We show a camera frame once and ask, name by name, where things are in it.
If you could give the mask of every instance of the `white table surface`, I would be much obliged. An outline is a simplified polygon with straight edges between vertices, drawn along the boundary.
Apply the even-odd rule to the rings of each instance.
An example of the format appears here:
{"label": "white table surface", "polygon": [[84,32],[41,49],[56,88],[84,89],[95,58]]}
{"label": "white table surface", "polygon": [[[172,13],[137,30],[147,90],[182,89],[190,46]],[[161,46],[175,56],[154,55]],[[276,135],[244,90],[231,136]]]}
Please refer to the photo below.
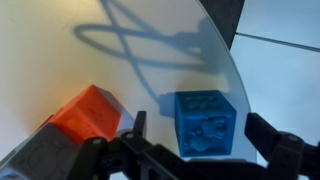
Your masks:
{"label": "white table surface", "polygon": [[5,0],[0,39],[0,158],[95,84],[123,113],[147,110],[147,139],[175,153],[172,93],[221,90],[238,114],[232,155],[219,158],[256,159],[242,82],[197,1]]}

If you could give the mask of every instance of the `textured cube surface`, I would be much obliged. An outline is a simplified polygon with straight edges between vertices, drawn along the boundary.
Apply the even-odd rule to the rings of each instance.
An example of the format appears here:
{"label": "textured cube surface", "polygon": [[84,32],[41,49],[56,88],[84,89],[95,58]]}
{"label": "textured cube surface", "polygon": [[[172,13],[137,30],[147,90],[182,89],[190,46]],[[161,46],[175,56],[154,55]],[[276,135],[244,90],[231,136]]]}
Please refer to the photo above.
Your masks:
{"label": "textured cube surface", "polygon": [[47,123],[0,162],[0,179],[66,179],[79,147]]}
{"label": "textured cube surface", "polygon": [[49,121],[77,144],[95,136],[111,141],[118,128],[120,113],[95,86],[90,86],[63,106]]}
{"label": "textured cube surface", "polygon": [[236,110],[219,91],[175,93],[180,156],[231,154]]}

